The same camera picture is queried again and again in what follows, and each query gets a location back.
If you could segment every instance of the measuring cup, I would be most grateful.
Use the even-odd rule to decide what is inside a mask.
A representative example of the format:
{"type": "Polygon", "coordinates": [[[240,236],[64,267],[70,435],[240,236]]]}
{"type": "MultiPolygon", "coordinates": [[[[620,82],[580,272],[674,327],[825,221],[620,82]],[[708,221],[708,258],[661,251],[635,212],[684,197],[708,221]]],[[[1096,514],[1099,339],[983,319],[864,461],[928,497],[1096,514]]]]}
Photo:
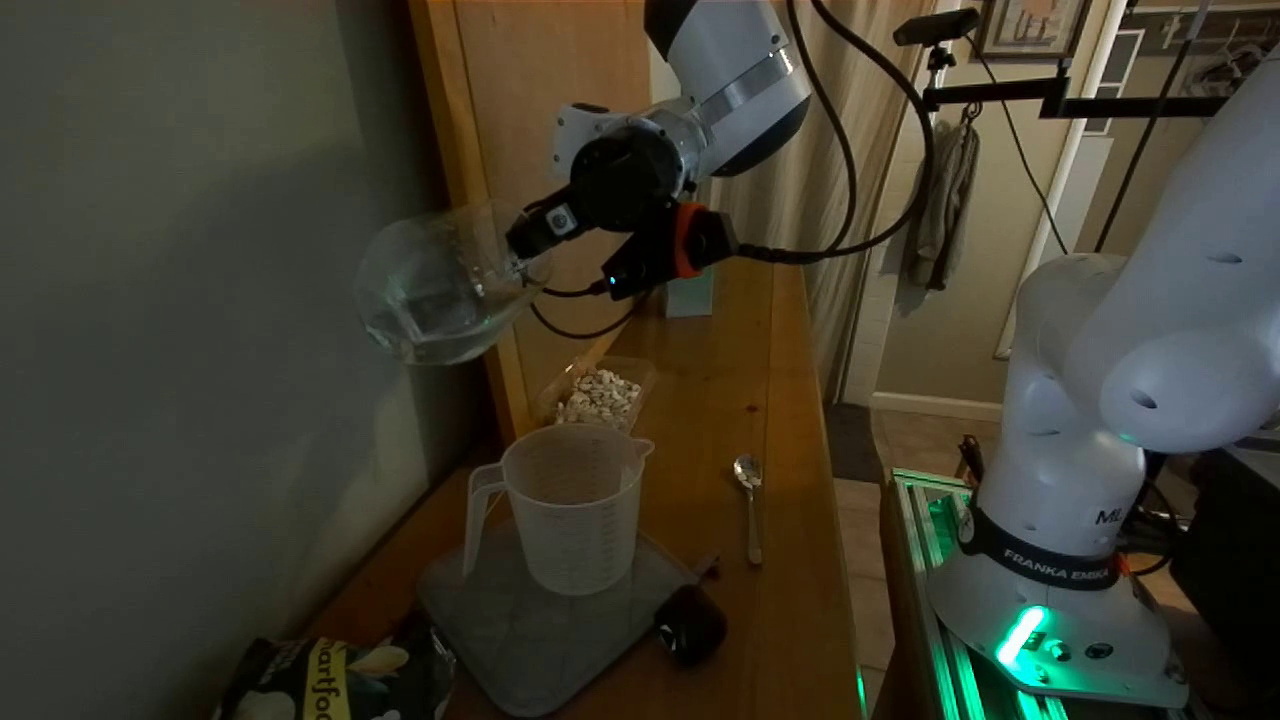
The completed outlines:
{"type": "Polygon", "coordinates": [[[529,574],[555,596],[593,596],[632,573],[639,477],[652,441],[593,424],[520,435],[467,477],[463,573],[497,493],[508,493],[529,574]]]}

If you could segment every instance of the metal spoon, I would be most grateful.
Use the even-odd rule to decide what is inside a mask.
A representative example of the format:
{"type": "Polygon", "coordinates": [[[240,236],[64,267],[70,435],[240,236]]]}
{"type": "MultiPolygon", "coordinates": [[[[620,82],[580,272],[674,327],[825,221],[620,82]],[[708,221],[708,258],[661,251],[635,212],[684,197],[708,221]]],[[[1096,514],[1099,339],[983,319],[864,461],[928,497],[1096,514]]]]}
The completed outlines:
{"type": "Polygon", "coordinates": [[[732,479],[749,499],[749,563],[761,566],[766,563],[766,548],[761,548],[761,499],[758,493],[766,487],[766,470],[754,454],[738,454],[732,463],[732,479]]]}

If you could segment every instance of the gray wall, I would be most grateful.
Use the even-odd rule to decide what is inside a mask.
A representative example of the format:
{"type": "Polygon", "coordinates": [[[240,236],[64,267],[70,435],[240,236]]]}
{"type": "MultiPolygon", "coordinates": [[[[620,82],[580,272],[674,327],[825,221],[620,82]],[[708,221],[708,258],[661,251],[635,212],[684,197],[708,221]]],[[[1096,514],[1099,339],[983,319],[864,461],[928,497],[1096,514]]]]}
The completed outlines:
{"type": "MultiPolygon", "coordinates": [[[[1127,71],[1127,82],[1123,82],[1123,97],[1159,97],[1164,87],[1164,77],[1174,67],[1174,57],[1135,57],[1132,71],[1127,71]]],[[[1157,201],[1164,197],[1164,184],[1170,175],[1175,173],[1175,164],[1190,156],[1190,149],[1195,145],[1204,119],[1199,114],[1164,114],[1146,149],[1146,160],[1135,164],[1132,173],[1132,184],[1123,192],[1123,204],[1115,212],[1115,224],[1105,239],[1105,251],[1115,251],[1115,256],[1132,256],[1151,212],[1157,212],[1157,201]]],[[[1096,184],[1096,197],[1088,204],[1088,221],[1085,221],[1085,248],[1091,248],[1108,224],[1108,212],[1115,204],[1115,192],[1121,192],[1121,179],[1127,173],[1127,160],[1146,135],[1146,119],[1114,119],[1108,128],[1114,135],[1114,151],[1108,151],[1108,169],[1096,184]]]]}
{"type": "MultiPolygon", "coordinates": [[[[1091,4],[1073,57],[1073,78],[1081,82],[1096,45],[1105,41],[1108,4],[1091,4]]],[[[955,67],[946,82],[988,82],[983,67],[955,45],[955,67]]],[[[1054,63],[994,63],[1001,78],[1054,77],[1054,63]]],[[[1007,105],[1025,139],[1028,164],[1042,189],[1054,189],[1067,119],[1042,119],[1036,99],[1007,105]]],[[[1007,361],[1001,336],[1028,248],[1042,228],[1042,201],[1022,169],[1011,131],[1001,105],[988,105],[975,119],[982,164],[961,224],[961,256],[946,292],[921,292],[900,284],[896,312],[885,343],[876,391],[923,395],[939,405],[1001,405],[1007,361]]]]}
{"type": "Polygon", "coordinates": [[[354,272],[441,201],[398,0],[0,0],[3,715],[203,715],[480,435],[354,272]]]}

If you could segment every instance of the gray tray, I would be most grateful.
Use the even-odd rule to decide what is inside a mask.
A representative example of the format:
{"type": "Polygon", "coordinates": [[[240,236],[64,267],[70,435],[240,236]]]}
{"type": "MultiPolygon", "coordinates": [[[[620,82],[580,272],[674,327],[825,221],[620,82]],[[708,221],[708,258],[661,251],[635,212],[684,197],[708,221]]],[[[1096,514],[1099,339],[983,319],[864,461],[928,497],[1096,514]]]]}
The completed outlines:
{"type": "Polygon", "coordinates": [[[635,544],[632,574],[596,596],[545,590],[511,526],[493,526],[474,574],[459,553],[426,574],[426,613],[508,715],[547,715],[649,636],[652,613],[693,574],[635,544]]]}

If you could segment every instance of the cable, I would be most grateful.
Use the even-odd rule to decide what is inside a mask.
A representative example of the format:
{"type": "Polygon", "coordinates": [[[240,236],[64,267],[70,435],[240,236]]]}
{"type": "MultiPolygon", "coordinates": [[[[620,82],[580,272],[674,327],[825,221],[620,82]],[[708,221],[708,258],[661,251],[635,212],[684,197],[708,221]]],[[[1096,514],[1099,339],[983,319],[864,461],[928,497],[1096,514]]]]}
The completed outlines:
{"type": "Polygon", "coordinates": [[[802,53],[802,63],[809,71],[809,82],[811,82],[811,97],[822,99],[833,131],[837,131],[837,145],[842,145],[842,169],[845,169],[845,216],[842,216],[842,228],[837,236],[825,243],[828,251],[845,243],[850,228],[853,228],[853,216],[856,216],[856,160],[853,160],[853,145],[850,145],[850,128],[842,124],[842,112],[822,78],[822,71],[811,67],[811,57],[809,57],[809,41],[806,41],[806,27],[802,27],[802,14],[796,14],[796,0],[788,0],[788,22],[792,22],[792,34],[796,34],[796,53],[802,53]]]}
{"type": "Polygon", "coordinates": [[[1025,175],[1028,175],[1031,192],[1042,197],[1042,212],[1050,216],[1054,239],[1058,239],[1058,248],[1060,248],[1064,256],[1073,256],[1064,231],[1058,228],[1058,216],[1054,216],[1054,209],[1050,209],[1050,197],[1046,197],[1046,189],[1042,189],[1042,179],[1036,179],[1036,173],[1031,173],[1025,135],[1015,131],[1015,119],[1011,119],[1011,112],[1007,112],[1005,99],[1001,99],[1001,112],[1005,112],[1005,124],[1007,124],[1015,160],[1025,164],[1025,175]]]}
{"type": "Polygon", "coordinates": [[[856,256],[856,251],[870,251],[870,248],[891,239],[912,216],[921,216],[923,197],[928,197],[928,175],[931,175],[931,124],[928,124],[928,109],[923,109],[923,97],[917,93],[917,82],[885,53],[876,53],[870,41],[862,41],[853,27],[845,27],[822,0],[811,0],[811,8],[845,45],[864,53],[908,97],[917,124],[921,124],[921,135],[923,135],[923,156],[921,156],[921,175],[917,175],[912,201],[885,231],[876,231],[862,243],[842,243],[842,248],[825,248],[825,251],[788,251],[788,248],[770,248],[770,243],[739,243],[738,248],[739,256],[766,258],[766,265],[815,265],[815,258],[856,256]]]}
{"type": "Polygon", "coordinates": [[[607,292],[605,280],[596,280],[596,284],[588,284],[588,289],[547,289],[547,284],[531,280],[525,265],[520,265],[520,280],[525,280],[525,289],[537,289],[537,292],[560,295],[560,299],[607,292]]]}
{"type": "Polygon", "coordinates": [[[620,319],[613,319],[613,324],[605,324],[605,327],[593,327],[593,333],[574,333],[574,327],[551,324],[551,319],[545,317],[545,307],[537,307],[537,299],[529,299],[529,312],[531,312],[551,336],[566,336],[566,339],[596,339],[596,336],[607,336],[607,333],[623,327],[623,324],[635,317],[635,307],[639,307],[639,303],[632,299],[620,319]]]}
{"type": "Polygon", "coordinates": [[[1114,201],[1114,209],[1108,209],[1105,228],[1096,231],[1091,251],[1105,251],[1105,248],[1108,248],[1108,236],[1114,236],[1114,224],[1115,224],[1121,204],[1123,204],[1123,197],[1127,197],[1127,184],[1132,184],[1132,175],[1135,175],[1135,164],[1140,164],[1146,151],[1148,151],[1148,139],[1151,139],[1157,124],[1159,124],[1170,87],[1174,87],[1175,71],[1183,67],[1183,61],[1190,61],[1199,27],[1204,27],[1204,14],[1209,14],[1209,0],[1199,0],[1199,14],[1194,21],[1194,27],[1190,27],[1190,34],[1183,34],[1183,46],[1175,46],[1175,61],[1174,61],[1174,67],[1170,67],[1170,77],[1164,77],[1164,87],[1159,87],[1157,105],[1151,105],[1151,114],[1148,114],[1148,124],[1146,124],[1146,135],[1135,139],[1135,149],[1132,149],[1132,156],[1127,156],[1123,179],[1121,179],[1121,189],[1115,189],[1115,201],[1114,201]]]}
{"type": "Polygon", "coordinates": [[[1175,544],[1183,534],[1174,499],[1157,482],[1170,454],[1164,452],[1146,452],[1146,461],[1148,461],[1148,470],[1146,470],[1146,482],[1135,493],[1135,502],[1123,514],[1121,553],[1157,553],[1157,560],[1148,566],[1127,573],[1127,574],[1159,573],[1174,560],[1174,553],[1175,553],[1175,544]]]}

